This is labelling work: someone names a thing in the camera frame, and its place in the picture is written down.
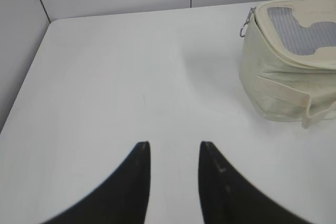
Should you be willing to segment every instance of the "white table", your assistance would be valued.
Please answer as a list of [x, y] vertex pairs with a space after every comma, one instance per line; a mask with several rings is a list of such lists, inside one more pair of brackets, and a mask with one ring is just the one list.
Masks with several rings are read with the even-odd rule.
[[46, 221], [151, 144], [147, 224], [203, 223], [197, 168], [212, 141], [297, 215], [336, 220], [336, 122], [261, 118], [238, 78], [256, 3], [53, 22], [0, 135], [0, 223]]

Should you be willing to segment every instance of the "mesh panel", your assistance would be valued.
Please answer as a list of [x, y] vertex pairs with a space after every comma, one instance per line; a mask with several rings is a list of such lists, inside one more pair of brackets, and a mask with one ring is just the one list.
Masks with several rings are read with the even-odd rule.
[[305, 28], [291, 8], [270, 7], [267, 12], [283, 45], [293, 54], [312, 55], [320, 47], [336, 46], [336, 23], [318, 22]]

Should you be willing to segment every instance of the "canvas bag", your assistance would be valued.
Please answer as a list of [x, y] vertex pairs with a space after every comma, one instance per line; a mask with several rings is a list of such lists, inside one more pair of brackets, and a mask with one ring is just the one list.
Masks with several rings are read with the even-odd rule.
[[240, 79], [258, 113], [304, 128], [336, 118], [336, 0], [263, 3], [245, 25]]

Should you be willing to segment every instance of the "bag strap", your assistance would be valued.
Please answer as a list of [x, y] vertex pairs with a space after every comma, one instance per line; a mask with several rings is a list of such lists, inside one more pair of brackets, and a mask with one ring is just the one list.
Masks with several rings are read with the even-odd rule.
[[330, 111], [336, 109], [335, 101], [327, 109], [311, 115], [311, 95], [309, 93], [299, 91], [282, 83], [275, 82], [261, 76], [257, 76], [255, 89], [259, 92], [269, 95], [270, 97], [274, 97], [281, 101], [289, 102], [296, 106], [305, 108], [305, 113], [302, 117], [302, 127], [305, 129], [320, 122]]

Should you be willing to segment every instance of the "metal clasp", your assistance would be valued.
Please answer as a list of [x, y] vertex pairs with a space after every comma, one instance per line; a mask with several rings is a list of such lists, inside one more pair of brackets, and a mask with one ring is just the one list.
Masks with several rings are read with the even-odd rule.
[[252, 8], [250, 9], [250, 12], [249, 12], [248, 15], [247, 15], [247, 19], [246, 19], [245, 23], [243, 24], [243, 26], [242, 26], [241, 29], [240, 29], [240, 33], [239, 33], [239, 35], [241, 36], [241, 38], [244, 38], [244, 37], [245, 37], [245, 34], [243, 35], [243, 30], [244, 30], [245, 26], [247, 26], [247, 25], [250, 23], [251, 18], [252, 18], [252, 15], [253, 15], [253, 13], [254, 13], [255, 10], [256, 10], [255, 7], [252, 7]]

